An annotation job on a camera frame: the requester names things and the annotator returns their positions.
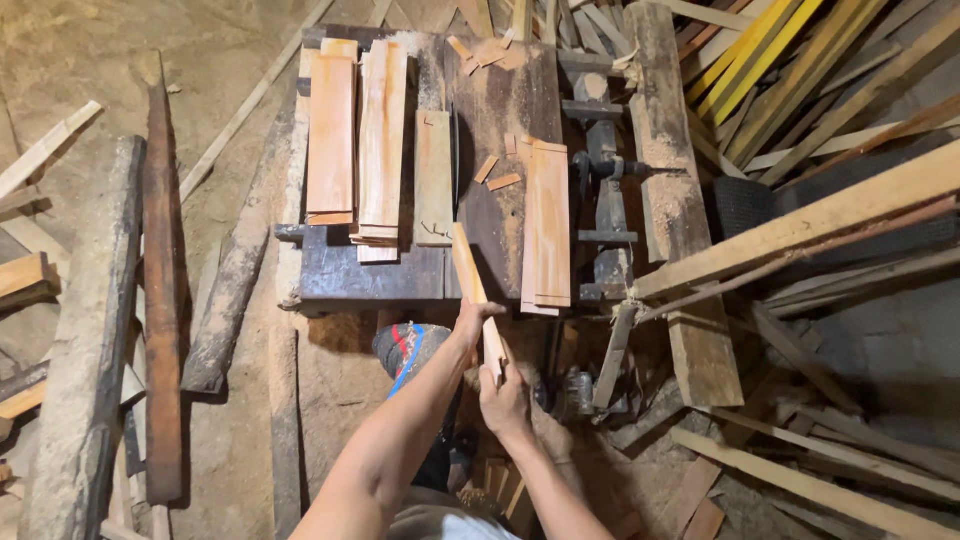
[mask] person's left hand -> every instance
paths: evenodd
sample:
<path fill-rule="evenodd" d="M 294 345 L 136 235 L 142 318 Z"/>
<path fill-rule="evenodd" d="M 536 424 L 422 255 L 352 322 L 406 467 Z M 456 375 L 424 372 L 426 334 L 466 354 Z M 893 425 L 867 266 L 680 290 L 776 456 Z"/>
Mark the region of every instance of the person's left hand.
<path fill-rule="evenodd" d="M 507 309 L 500 304 L 487 302 L 486 304 L 472 304 L 464 298 L 460 302 L 460 316 L 457 317 L 457 326 L 454 333 L 460 334 L 469 347 L 475 347 L 480 339 L 480 331 L 488 317 L 502 315 Z"/>

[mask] person's right hand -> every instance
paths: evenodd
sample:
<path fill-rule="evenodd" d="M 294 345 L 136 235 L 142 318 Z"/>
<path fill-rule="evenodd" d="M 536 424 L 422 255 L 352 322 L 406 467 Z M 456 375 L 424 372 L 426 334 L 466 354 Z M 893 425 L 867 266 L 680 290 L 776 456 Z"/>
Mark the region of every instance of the person's right hand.
<path fill-rule="evenodd" d="M 497 388 L 493 372 L 480 367 L 480 411 L 484 422 L 500 442 L 533 436 L 530 423 L 530 392 L 519 370 L 513 363 L 503 370 L 503 384 Z"/>

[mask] person's arm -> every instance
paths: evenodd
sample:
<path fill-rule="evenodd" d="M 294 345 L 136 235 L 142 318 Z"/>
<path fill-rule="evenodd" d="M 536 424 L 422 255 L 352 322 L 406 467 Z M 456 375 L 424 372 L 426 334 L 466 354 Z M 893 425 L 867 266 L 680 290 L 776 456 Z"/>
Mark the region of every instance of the person's arm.
<path fill-rule="evenodd" d="M 530 492 L 543 532 L 549 540 L 613 540 L 557 473 L 534 435 L 530 397 L 523 376 L 513 364 L 504 370 L 498 389 L 493 373 L 480 368 L 480 410 L 484 421 L 514 460 Z"/>
<path fill-rule="evenodd" d="M 383 537 L 474 358 L 484 319 L 504 310 L 461 303 L 457 325 L 437 353 L 347 442 L 292 540 Z"/>

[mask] person's hand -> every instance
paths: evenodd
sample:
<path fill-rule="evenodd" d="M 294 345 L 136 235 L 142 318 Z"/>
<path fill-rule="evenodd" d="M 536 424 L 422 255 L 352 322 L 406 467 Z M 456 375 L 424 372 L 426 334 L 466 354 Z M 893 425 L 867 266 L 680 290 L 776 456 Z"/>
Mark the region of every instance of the person's hand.
<path fill-rule="evenodd" d="M 457 326 L 454 333 L 460 335 L 468 347 L 475 347 L 480 339 L 480 331 L 488 317 L 502 315 L 507 309 L 500 304 L 487 302 L 486 304 L 472 304 L 465 297 L 460 302 L 460 316 L 457 317 Z"/>
<path fill-rule="evenodd" d="M 493 372 L 480 367 L 480 411 L 484 422 L 496 438 L 507 446 L 511 442 L 533 437 L 530 423 L 530 392 L 523 375 L 513 363 L 503 370 L 506 380 L 499 388 Z"/>

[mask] wooden strip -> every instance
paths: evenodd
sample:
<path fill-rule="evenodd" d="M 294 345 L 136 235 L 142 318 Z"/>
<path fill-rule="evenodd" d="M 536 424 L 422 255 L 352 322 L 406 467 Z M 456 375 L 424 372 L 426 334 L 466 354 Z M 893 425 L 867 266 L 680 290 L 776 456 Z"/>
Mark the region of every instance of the wooden strip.
<path fill-rule="evenodd" d="M 376 40 L 365 58 L 357 221 L 361 225 L 396 227 L 403 164 L 407 50 L 402 43 Z"/>
<path fill-rule="evenodd" d="M 690 520 L 690 527 L 684 534 L 684 540 L 713 540 L 727 517 L 710 499 L 704 498 Z"/>
<path fill-rule="evenodd" d="M 739 30 L 740 32 L 746 31 L 750 25 L 754 23 L 754 18 L 747 15 L 738 15 L 731 12 L 715 10 L 713 8 L 700 6 L 692 2 L 685 2 L 684 0 L 652 1 L 670 8 L 670 11 L 676 13 L 677 15 L 702 20 L 704 22 L 722 26 L 724 28 Z"/>
<path fill-rule="evenodd" d="M 910 471 L 906 471 L 901 467 L 892 466 L 883 460 L 873 457 L 872 455 L 854 452 L 838 445 L 829 444 L 816 439 L 798 435 L 789 430 L 781 430 L 780 428 L 775 428 L 768 424 L 751 420 L 743 415 L 736 414 L 735 412 L 729 412 L 722 408 L 705 408 L 704 412 L 723 418 L 724 420 L 728 420 L 730 422 L 736 422 L 736 424 L 739 424 L 744 428 L 759 431 L 782 441 L 806 448 L 816 452 L 817 454 L 826 455 L 828 457 L 839 459 L 845 463 L 850 463 L 854 467 L 863 469 L 865 471 L 870 471 L 906 485 L 919 487 L 925 491 L 939 495 L 940 497 L 944 497 L 945 499 L 949 499 L 951 501 L 960 502 L 960 487 L 957 487 L 949 482 L 917 475 Z"/>
<path fill-rule="evenodd" d="M 0 200 L 13 193 L 21 184 L 27 182 L 30 175 L 45 163 L 66 139 L 87 123 L 103 107 L 95 101 L 89 101 L 80 110 L 61 120 L 52 130 L 30 147 L 20 159 L 0 173 Z"/>
<path fill-rule="evenodd" d="M 960 31 L 960 8 L 941 18 L 935 26 L 915 41 L 910 48 L 891 61 L 839 109 L 833 110 L 824 123 L 810 134 L 758 182 L 773 185 L 798 163 L 810 157 L 834 134 L 867 108 L 889 103 L 913 83 L 953 56 L 954 40 Z"/>
<path fill-rule="evenodd" d="M 916 465 L 941 478 L 960 482 L 960 464 L 935 454 L 926 448 L 914 446 L 888 437 L 867 426 L 857 424 L 854 421 L 835 414 L 825 413 L 809 407 L 801 409 L 801 413 L 809 416 L 814 422 L 821 426 L 839 431 L 863 444 L 879 449 L 889 455 L 899 457 L 907 463 Z"/>
<path fill-rule="evenodd" d="M 812 205 L 739 234 L 634 281 L 635 298 L 662 296 L 681 287 L 722 279 L 787 250 L 907 212 L 960 190 L 950 169 L 960 160 L 953 142 Z M 924 178 L 922 183 L 908 179 Z"/>
<path fill-rule="evenodd" d="M 490 172 L 493 170 L 493 167 L 496 165 L 497 156 L 487 156 L 487 160 L 484 161 L 483 166 L 480 167 L 480 170 L 477 171 L 477 175 L 473 177 L 473 181 L 482 184 L 487 176 L 490 175 Z"/>
<path fill-rule="evenodd" d="M 786 74 L 757 101 L 730 146 L 730 160 L 746 164 L 806 101 L 887 0 L 840 0 Z"/>
<path fill-rule="evenodd" d="M 40 199 L 46 199 L 46 197 L 46 195 L 40 193 L 40 190 L 35 185 L 28 185 L 23 189 L 17 189 L 10 195 L 0 198 L 0 214 L 25 207 Z"/>
<path fill-rule="evenodd" d="M 543 150 L 534 144 L 528 167 L 527 197 L 534 215 L 534 304 L 570 307 L 570 210 L 566 152 Z"/>
<path fill-rule="evenodd" d="M 143 139 L 121 138 L 114 148 L 84 198 L 97 204 L 75 216 L 80 270 L 62 297 L 57 337 L 46 356 L 23 538 L 94 538 L 106 511 L 109 435 L 120 406 L 118 358 L 127 351 L 133 316 Z"/>
<path fill-rule="evenodd" d="M 53 296 L 56 274 L 40 252 L 0 264 L 0 309 L 23 306 Z"/>
<path fill-rule="evenodd" d="M 521 180 L 520 175 L 518 175 L 517 173 L 508 174 L 507 176 L 503 176 L 496 180 L 491 180 L 487 182 L 487 189 L 489 189 L 490 191 L 496 191 L 497 189 L 506 187 L 508 185 L 516 184 L 517 182 L 520 182 L 520 180 Z"/>
<path fill-rule="evenodd" d="M 717 444 L 705 437 L 679 428 L 670 430 L 677 444 L 716 459 L 755 478 L 772 483 L 791 493 L 822 504 L 852 518 L 903 538 L 955 540 L 960 533 L 927 521 L 909 512 L 879 503 L 828 482 L 809 477 L 759 457 Z"/>
<path fill-rule="evenodd" d="M 637 159 L 653 167 L 680 167 L 688 173 L 657 175 L 644 183 L 644 205 L 649 203 L 649 208 L 660 212 L 651 216 L 655 246 L 676 264 L 708 249 L 711 242 L 691 135 L 686 122 L 677 120 L 686 115 L 686 105 L 673 15 L 664 6 L 636 3 L 627 7 L 624 17 L 630 39 L 639 46 L 634 58 L 637 71 L 644 73 L 630 102 Z M 668 315 L 668 321 L 684 403 L 741 405 L 743 393 L 723 300 L 714 297 L 684 307 Z"/>
<path fill-rule="evenodd" d="M 800 370 L 831 402 L 850 414 L 863 414 L 863 408 L 824 371 L 813 352 L 807 349 L 798 335 L 780 319 L 771 315 L 760 302 L 751 303 L 751 307 L 756 329 L 760 331 L 763 339 Z"/>
<path fill-rule="evenodd" d="M 329 9 L 332 4 L 333 0 L 320 0 L 313 11 L 303 20 L 300 28 L 310 28 L 317 24 L 320 17 L 324 16 L 324 13 L 326 13 L 326 10 Z M 224 148 L 227 147 L 227 143 L 240 131 L 240 127 L 243 126 L 247 117 L 250 116 L 253 109 L 256 108 L 260 100 L 263 99 L 263 96 L 266 95 L 267 90 L 270 89 L 270 86 L 276 81 L 276 78 L 279 77 L 280 72 L 283 71 L 283 68 L 286 67 L 294 55 L 297 54 L 297 49 L 300 48 L 301 43 L 303 43 L 303 34 L 300 30 L 297 30 L 297 32 L 290 37 L 290 40 L 287 41 L 283 50 L 280 51 L 280 55 L 276 57 L 274 63 L 270 64 L 270 68 L 263 74 L 263 78 L 256 84 L 256 87 L 250 96 L 247 97 L 247 100 L 243 102 L 240 109 L 237 110 L 224 129 L 217 135 L 217 138 L 213 139 L 213 143 L 206 149 L 206 152 L 204 152 L 200 160 L 197 161 L 197 164 L 190 169 L 190 174 L 187 175 L 186 179 L 180 183 L 181 203 L 186 201 L 190 194 L 200 185 L 200 182 L 206 178 L 207 173 L 213 168 L 213 163 L 220 157 L 220 153 L 224 151 Z"/>
<path fill-rule="evenodd" d="M 601 32 L 607 35 L 607 38 L 609 38 L 610 43 L 613 44 L 613 50 L 616 52 L 618 57 L 630 54 L 630 51 L 634 49 L 630 46 L 630 41 L 627 41 L 627 39 L 620 34 L 620 31 L 617 30 L 612 21 L 600 13 L 600 10 L 598 10 L 596 6 L 587 3 L 584 4 L 581 10 L 593 20 L 593 23 L 597 25 L 597 28 L 599 28 Z"/>
<path fill-rule="evenodd" d="M 453 227 L 453 164 L 450 113 L 417 111 L 414 163 L 414 243 L 449 247 Z"/>
<path fill-rule="evenodd" d="M 473 261 L 473 252 L 467 242 L 467 233 L 464 231 L 463 224 L 460 223 L 453 224 L 453 265 L 457 270 L 457 278 L 464 298 L 470 300 L 472 304 L 485 304 L 488 301 L 487 292 L 483 288 L 483 282 L 480 281 L 476 262 Z M 503 378 L 503 362 L 507 361 L 507 354 L 504 352 L 500 332 L 492 317 L 483 324 L 483 342 L 484 365 L 490 368 L 494 380 L 499 385 Z"/>
<path fill-rule="evenodd" d="M 862 145 L 866 145 L 867 143 L 871 143 L 871 141 L 873 141 L 874 139 L 879 140 L 880 137 L 883 137 L 884 139 L 886 139 L 884 142 L 887 142 L 887 141 L 901 138 L 904 136 L 918 135 L 926 131 L 945 130 L 947 128 L 953 128 L 956 126 L 960 126 L 960 116 L 955 116 L 952 119 L 948 120 L 947 122 L 940 124 L 939 126 L 935 126 L 933 128 L 926 128 L 923 130 L 901 131 L 899 127 L 902 125 L 903 125 L 903 122 L 893 122 L 890 124 L 884 124 L 882 126 L 876 126 L 875 128 L 869 128 L 860 132 L 854 132 L 847 135 L 836 136 L 828 140 L 827 142 L 825 142 L 823 146 L 818 148 L 810 156 L 812 158 L 817 158 L 820 156 L 828 156 L 830 154 L 836 154 L 837 152 L 845 152 L 845 151 L 850 151 L 852 157 L 862 156 L 863 153 L 858 152 L 859 147 Z M 892 136 L 888 137 L 886 135 L 888 132 L 891 132 Z M 792 151 L 793 151 L 793 148 L 787 148 L 784 150 L 778 150 L 777 152 L 771 152 L 770 154 L 764 154 L 763 156 L 757 156 L 756 158 L 753 158 L 753 160 L 751 160 L 750 163 L 748 163 L 743 170 L 744 172 L 754 172 L 754 171 L 761 171 L 763 169 L 769 169 L 770 167 L 777 165 L 777 163 L 783 160 L 783 158 L 788 156 Z"/>
<path fill-rule="evenodd" d="M 331 224 L 353 221 L 354 66 L 350 58 L 319 56 L 311 69 L 306 211 L 344 215 Z"/>

